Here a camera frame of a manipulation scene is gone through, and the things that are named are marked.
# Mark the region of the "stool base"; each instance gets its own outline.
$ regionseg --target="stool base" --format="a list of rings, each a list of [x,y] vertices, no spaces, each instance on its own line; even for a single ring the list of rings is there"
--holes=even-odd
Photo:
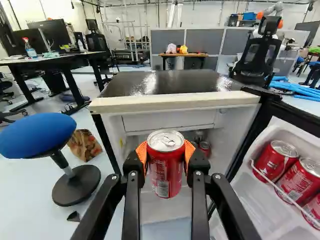
[[[75,177],[64,174],[52,189],[52,200],[61,207],[69,207],[88,199],[97,188],[101,173],[93,165],[81,165],[73,168]]]

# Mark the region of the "coca-cola can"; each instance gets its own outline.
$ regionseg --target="coca-cola can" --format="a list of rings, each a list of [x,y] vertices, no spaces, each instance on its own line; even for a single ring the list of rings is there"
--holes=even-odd
[[[207,158],[210,156],[210,145],[207,141],[199,142],[199,149],[204,152]]]
[[[184,136],[175,130],[158,130],[147,137],[152,189],[160,198],[173,198],[181,189]]]
[[[276,186],[297,204],[303,205],[320,189],[320,162],[310,157],[301,157],[279,179]],[[276,188],[274,190],[282,200],[292,204],[286,195]]]
[[[314,221],[310,219],[303,211],[302,216],[304,219],[315,229],[320,230],[320,193],[318,193],[311,201],[309,201],[304,207],[305,210],[314,220],[317,221],[316,224]]]
[[[254,166],[270,181],[275,182],[298,159],[299,154],[293,145],[281,140],[273,140],[264,148]],[[257,179],[267,182],[254,169],[252,172]]]
[[[196,143],[200,143],[204,139],[204,131],[203,130],[196,130],[194,132],[194,141]]]

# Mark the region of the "brown paper bag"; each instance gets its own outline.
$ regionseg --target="brown paper bag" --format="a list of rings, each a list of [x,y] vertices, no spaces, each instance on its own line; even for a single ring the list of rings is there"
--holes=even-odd
[[[101,145],[88,129],[77,129],[67,145],[82,161],[88,162],[102,152]]]

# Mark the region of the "plastic bottle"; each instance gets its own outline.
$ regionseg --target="plastic bottle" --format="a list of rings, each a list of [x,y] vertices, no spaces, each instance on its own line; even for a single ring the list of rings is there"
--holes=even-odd
[[[85,52],[86,51],[84,49],[84,45],[82,44],[82,41],[80,39],[78,39],[78,46],[79,46],[80,52]]]
[[[29,43],[29,38],[23,37],[22,38],[24,41],[24,48],[26,50],[26,53],[28,54],[29,58],[36,59],[38,57],[37,52],[34,48],[31,47]]]

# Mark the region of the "black fridge top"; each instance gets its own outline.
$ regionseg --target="black fridge top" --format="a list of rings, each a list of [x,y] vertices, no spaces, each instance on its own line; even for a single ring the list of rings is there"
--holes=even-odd
[[[210,69],[119,72],[101,98],[238,91],[244,85]]]

